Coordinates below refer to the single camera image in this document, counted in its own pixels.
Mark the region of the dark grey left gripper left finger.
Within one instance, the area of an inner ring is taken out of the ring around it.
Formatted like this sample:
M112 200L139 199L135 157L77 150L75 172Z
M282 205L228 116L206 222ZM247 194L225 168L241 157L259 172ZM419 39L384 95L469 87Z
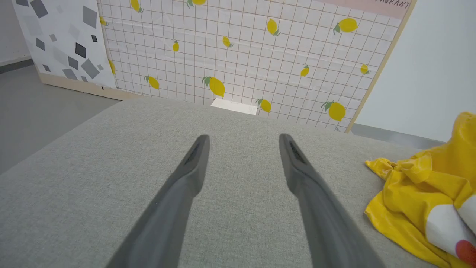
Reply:
M113 254L108 268L176 268L192 202L202 190L210 137L200 135Z

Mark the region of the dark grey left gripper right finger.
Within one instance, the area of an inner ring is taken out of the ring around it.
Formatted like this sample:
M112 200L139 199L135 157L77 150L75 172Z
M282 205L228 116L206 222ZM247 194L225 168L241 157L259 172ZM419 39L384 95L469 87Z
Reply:
M314 268L383 268L379 255L291 135L279 136L284 176L297 198Z

